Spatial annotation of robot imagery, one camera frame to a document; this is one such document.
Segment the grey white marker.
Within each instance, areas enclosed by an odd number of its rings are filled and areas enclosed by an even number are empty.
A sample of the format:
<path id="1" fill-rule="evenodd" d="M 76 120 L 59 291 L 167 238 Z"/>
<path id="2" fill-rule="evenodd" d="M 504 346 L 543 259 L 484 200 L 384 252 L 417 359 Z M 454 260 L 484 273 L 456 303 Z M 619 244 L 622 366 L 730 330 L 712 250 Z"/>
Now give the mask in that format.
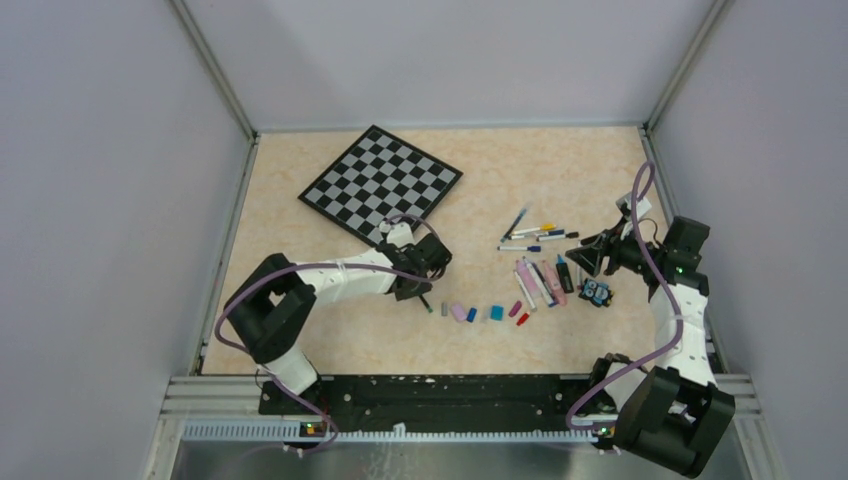
<path id="1" fill-rule="evenodd" d="M 532 297 L 532 294 L 530 293 L 529 289 L 527 288 L 524 280 L 522 279 L 522 277 L 520 276 L 520 274 L 516 270 L 513 271 L 513 275 L 514 275 L 514 278 L 516 279 L 516 282 L 517 282 L 522 294 L 524 295 L 525 300 L 527 301 L 529 310 L 531 312 L 536 312 L 537 311 L 537 305 L 536 305 L 536 303 L 535 303 L 535 301 Z"/>

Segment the black highlighter blue cap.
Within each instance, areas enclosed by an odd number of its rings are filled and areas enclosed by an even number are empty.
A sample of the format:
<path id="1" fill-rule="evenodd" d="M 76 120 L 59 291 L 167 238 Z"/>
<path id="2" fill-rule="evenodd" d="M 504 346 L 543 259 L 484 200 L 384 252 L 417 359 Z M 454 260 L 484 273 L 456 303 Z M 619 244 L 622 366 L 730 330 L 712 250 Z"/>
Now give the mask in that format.
<path id="1" fill-rule="evenodd" d="M 556 271 L 557 275 L 562 287 L 562 290 L 565 294 L 571 294 L 575 292 L 574 282 L 572 280 L 572 276 L 570 273 L 569 266 L 563 255 L 557 255 L 556 261 Z"/>

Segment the light blue highlighter cap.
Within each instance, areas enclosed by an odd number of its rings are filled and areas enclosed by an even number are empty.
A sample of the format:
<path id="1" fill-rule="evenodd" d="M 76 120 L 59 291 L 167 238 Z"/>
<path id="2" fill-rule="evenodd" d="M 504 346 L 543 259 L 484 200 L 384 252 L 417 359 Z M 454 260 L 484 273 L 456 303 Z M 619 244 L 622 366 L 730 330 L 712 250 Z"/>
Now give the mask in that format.
<path id="1" fill-rule="evenodd" d="M 501 305 L 492 305 L 489 310 L 489 319 L 494 321 L 502 321 L 504 309 Z"/>

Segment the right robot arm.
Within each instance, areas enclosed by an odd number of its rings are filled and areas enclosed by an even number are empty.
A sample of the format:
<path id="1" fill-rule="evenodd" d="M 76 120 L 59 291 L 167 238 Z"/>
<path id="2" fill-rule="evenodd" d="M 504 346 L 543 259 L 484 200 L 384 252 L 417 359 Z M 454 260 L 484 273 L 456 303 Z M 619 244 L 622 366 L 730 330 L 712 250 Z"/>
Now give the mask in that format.
<path id="1" fill-rule="evenodd" d="M 709 231 L 677 216 L 662 242 L 647 243 L 638 226 L 621 219 L 565 254 L 592 276 L 619 268 L 640 275 L 656 328 L 654 352 L 597 361 L 586 393 L 566 413 L 567 427 L 588 427 L 575 420 L 588 402 L 600 412 L 616 409 L 608 425 L 614 446 L 688 478 L 702 473 L 736 411 L 706 352 L 709 282 L 697 268 Z"/>

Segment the purple highlighter cap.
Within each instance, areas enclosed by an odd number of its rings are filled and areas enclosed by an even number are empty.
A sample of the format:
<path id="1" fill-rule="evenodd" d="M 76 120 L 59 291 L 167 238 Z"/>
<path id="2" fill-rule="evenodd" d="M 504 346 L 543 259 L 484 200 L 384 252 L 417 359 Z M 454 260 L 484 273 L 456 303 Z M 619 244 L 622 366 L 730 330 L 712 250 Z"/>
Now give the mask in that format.
<path id="1" fill-rule="evenodd" d="M 464 306 L 460 303 L 454 303 L 450 307 L 450 313 L 457 322 L 467 321 L 467 312 Z"/>

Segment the pink highlighter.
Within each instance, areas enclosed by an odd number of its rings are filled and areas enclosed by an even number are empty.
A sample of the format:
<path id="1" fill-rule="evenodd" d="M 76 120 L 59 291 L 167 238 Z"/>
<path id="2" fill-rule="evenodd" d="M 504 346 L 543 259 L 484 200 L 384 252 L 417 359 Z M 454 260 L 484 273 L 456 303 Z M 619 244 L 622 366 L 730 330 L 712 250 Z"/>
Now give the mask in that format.
<path id="1" fill-rule="evenodd" d="M 557 271 L 546 260 L 542 261 L 542 268 L 545 277 L 559 302 L 559 306 L 565 306 L 567 304 L 567 296 L 562 290 Z"/>

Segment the purple pen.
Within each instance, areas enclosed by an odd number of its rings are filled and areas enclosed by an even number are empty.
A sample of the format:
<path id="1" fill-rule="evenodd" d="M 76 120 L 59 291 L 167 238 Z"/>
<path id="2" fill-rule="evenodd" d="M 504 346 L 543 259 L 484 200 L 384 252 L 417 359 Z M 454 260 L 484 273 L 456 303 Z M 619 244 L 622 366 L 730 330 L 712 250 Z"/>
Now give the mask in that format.
<path id="1" fill-rule="evenodd" d="M 551 289 L 551 286 L 549 285 L 549 283 L 548 283 L 544 273 L 542 272 L 541 268 L 535 262 L 531 262 L 531 263 L 533 264 L 533 269 L 535 270 L 537 276 L 539 277 L 539 280 L 542 284 L 542 288 L 544 289 L 544 291 L 547 293 L 548 297 L 550 298 L 549 306 L 553 307 L 554 305 L 559 305 L 559 302 L 558 302 L 556 296 L 554 295 L 554 292 Z"/>

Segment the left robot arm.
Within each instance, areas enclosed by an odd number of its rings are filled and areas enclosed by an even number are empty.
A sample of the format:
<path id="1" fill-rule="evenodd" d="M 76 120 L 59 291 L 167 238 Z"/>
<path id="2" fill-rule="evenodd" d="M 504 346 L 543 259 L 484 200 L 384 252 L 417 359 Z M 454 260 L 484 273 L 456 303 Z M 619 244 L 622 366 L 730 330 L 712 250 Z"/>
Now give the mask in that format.
<path id="1" fill-rule="evenodd" d="M 319 404 L 318 372 L 297 345 L 313 310 L 365 295 L 397 301 L 432 290 L 453 259 L 434 234 L 415 243 L 383 242 L 362 254 L 297 263 L 272 254 L 225 303 L 220 317 L 261 370 L 283 385 L 283 401 L 297 413 Z"/>

